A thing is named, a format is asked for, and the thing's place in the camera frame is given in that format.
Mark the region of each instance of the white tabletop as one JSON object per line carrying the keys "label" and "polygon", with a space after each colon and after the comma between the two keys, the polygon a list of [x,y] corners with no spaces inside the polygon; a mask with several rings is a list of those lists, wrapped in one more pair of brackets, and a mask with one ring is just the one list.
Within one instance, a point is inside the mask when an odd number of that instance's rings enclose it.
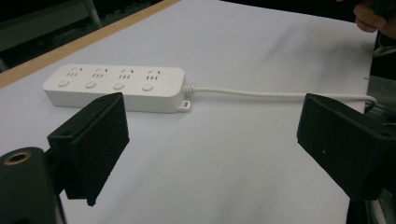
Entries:
{"label": "white tabletop", "polygon": [[[374,41],[344,21],[182,0],[0,90],[0,153],[47,149],[78,112],[41,89],[67,63],[180,67],[188,84],[243,91],[365,94]],[[303,101],[189,100],[189,113],[127,112],[131,142],[96,206],[62,193],[68,223],[345,223],[348,197],[297,144]]]}

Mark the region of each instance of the brass screw hole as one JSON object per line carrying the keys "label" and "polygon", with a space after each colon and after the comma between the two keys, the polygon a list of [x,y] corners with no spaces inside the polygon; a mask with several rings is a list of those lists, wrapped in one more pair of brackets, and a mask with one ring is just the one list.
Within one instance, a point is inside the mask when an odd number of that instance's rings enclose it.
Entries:
{"label": "brass screw hole", "polygon": [[5,165],[17,165],[24,161],[29,160],[32,157],[32,153],[30,151],[22,151],[15,154],[10,155],[4,161]]}

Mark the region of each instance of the power strip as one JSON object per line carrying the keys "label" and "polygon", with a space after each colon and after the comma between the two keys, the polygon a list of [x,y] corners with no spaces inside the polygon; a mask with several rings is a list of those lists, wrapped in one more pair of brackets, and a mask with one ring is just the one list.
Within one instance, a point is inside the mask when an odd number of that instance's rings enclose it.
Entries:
{"label": "power strip", "polygon": [[68,64],[43,89],[54,105],[84,107],[94,99],[122,92],[128,111],[187,112],[184,71],[175,67]]}

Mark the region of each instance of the electrical outlet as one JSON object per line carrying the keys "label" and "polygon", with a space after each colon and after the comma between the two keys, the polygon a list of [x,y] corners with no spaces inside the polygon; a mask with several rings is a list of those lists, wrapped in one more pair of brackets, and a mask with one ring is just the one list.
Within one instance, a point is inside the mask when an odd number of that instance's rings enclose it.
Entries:
{"label": "electrical outlet", "polygon": [[128,111],[176,113],[191,109],[185,84],[184,71],[175,67],[68,64],[43,89],[58,106],[84,107],[100,96],[122,92]]}

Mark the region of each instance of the dark floor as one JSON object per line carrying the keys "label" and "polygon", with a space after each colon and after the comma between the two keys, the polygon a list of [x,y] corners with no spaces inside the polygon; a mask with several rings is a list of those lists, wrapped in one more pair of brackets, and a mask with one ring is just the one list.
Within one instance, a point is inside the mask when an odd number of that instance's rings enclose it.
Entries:
{"label": "dark floor", "polygon": [[[103,26],[107,26],[157,2],[159,1],[118,0],[114,1],[112,6],[102,6],[101,4],[97,4],[95,6],[101,19],[101,23]],[[47,53],[53,49],[57,49],[60,46],[72,42],[93,31],[95,31],[95,27],[92,24],[91,19],[86,18],[52,33],[28,41],[15,48],[2,51],[0,52],[0,59],[3,60],[4,64],[8,68],[12,68],[21,63],[30,61],[33,58]]]}

